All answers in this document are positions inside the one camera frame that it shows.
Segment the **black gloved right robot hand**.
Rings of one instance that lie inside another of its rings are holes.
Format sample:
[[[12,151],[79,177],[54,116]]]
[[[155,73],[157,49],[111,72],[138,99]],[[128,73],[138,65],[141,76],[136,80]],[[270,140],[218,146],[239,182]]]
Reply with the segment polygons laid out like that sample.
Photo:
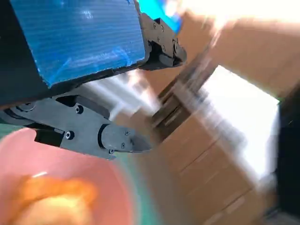
[[[279,105],[277,194],[280,209],[300,218],[300,89]]]

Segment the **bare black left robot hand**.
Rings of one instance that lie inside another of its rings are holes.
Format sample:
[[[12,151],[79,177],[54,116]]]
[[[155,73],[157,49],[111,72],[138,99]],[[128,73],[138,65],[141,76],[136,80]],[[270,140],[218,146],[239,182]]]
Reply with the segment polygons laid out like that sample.
[[[35,141],[99,158],[142,153],[148,140],[72,90],[134,69],[187,58],[172,28],[135,0],[3,0],[0,121],[36,130]]]

